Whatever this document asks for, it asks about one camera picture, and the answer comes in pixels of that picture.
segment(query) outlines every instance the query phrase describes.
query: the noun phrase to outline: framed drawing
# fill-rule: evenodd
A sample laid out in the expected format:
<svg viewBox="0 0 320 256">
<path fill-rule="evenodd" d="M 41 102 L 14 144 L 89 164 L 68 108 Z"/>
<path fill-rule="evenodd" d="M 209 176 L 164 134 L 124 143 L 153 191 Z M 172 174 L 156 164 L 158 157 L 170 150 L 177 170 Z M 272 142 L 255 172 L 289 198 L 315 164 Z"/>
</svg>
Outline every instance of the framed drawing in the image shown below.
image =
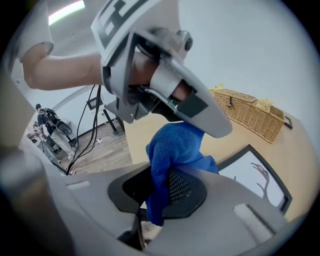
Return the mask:
<svg viewBox="0 0 320 256">
<path fill-rule="evenodd" d="M 220 163 L 218 170 L 220 175 L 237 181 L 257 196 L 268 200 L 283 214 L 287 211 L 292 201 L 288 189 L 267 161 L 251 145 L 247 145 Z"/>
<path fill-rule="evenodd" d="M 289 118 L 289 117 L 287 117 L 287 116 L 285 116 L 284 117 L 284 125 L 286 126 L 286 127 L 288 127 L 290 130 L 292 129 L 292 121 L 291 121 L 291 119 Z"/>
</svg>

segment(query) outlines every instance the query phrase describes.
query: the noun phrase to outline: human arm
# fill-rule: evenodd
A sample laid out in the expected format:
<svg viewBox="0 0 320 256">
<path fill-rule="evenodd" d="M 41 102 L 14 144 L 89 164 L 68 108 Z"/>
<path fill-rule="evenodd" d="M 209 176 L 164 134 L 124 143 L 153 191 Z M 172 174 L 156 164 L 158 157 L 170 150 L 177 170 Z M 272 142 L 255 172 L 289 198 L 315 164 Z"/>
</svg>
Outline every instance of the human arm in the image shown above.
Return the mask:
<svg viewBox="0 0 320 256">
<path fill-rule="evenodd" d="M 50 56 L 43 44 L 28 50 L 22 58 L 24 79 L 34 89 L 45 91 L 83 85 L 103 84 L 99 53 L 75 56 Z M 158 64 L 140 52 L 133 59 L 130 85 L 148 85 Z M 172 95 L 185 99 L 190 89 L 181 82 Z"/>
<path fill-rule="evenodd" d="M 103 84 L 99 53 L 64 57 L 50 55 L 53 41 L 45 2 L 34 10 L 19 41 L 18 57 L 22 62 L 24 80 L 30 88 L 50 91 Z M 150 84 L 157 67 L 156 62 L 136 52 L 129 84 Z M 181 82 L 172 95 L 183 100 L 188 94 L 189 88 Z"/>
</svg>

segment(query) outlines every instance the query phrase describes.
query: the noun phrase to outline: human hand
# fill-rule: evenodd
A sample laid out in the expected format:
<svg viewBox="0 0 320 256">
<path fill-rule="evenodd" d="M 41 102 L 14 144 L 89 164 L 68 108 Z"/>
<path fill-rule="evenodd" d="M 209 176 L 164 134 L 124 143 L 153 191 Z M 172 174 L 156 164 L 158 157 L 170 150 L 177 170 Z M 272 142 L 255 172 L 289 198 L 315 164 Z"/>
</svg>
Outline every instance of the human hand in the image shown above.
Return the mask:
<svg viewBox="0 0 320 256">
<path fill-rule="evenodd" d="M 133 56 L 130 85 L 149 85 L 152 76 L 154 75 L 158 63 L 147 57 L 141 52 L 135 52 Z M 179 101 L 185 100 L 191 93 L 191 87 L 183 80 L 174 89 L 172 96 Z"/>
</svg>

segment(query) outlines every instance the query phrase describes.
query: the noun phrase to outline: basket lid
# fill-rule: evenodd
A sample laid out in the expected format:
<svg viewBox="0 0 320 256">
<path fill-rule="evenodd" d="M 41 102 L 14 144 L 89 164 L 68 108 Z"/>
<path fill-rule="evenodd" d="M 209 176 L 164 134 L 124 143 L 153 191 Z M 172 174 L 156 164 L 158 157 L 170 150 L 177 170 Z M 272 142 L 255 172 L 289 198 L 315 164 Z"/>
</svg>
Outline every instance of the basket lid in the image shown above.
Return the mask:
<svg viewBox="0 0 320 256">
<path fill-rule="evenodd" d="M 211 91 L 213 91 L 215 94 L 220 94 L 220 95 L 225 95 L 228 97 L 232 97 L 247 103 L 254 103 L 257 98 L 242 92 L 238 92 L 235 90 L 229 90 L 229 89 L 219 89 L 219 90 L 214 90 L 211 89 Z"/>
</svg>

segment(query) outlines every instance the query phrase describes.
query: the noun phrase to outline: blue cloth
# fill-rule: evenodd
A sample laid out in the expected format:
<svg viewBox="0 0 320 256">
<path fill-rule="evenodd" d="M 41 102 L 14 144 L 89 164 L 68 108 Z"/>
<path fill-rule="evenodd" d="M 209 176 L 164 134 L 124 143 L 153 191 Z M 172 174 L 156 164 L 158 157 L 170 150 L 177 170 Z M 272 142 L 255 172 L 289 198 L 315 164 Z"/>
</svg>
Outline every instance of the blue cloth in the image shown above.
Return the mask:
<svg viewBox="0 0 320 256">
<path fill-rule="evenodd" d="M 203 156 L 199 151 L 204 134 L 187 122 L 169 123 L 158 130 L 146 146 L 154 190 L 145 202 L 147 217 L 153 224 L 163 225 L 162 210 L 169 203 L 166 180 L 170 166 L 188 166 L 218 173 L 213 157 Z"/>
</svg>

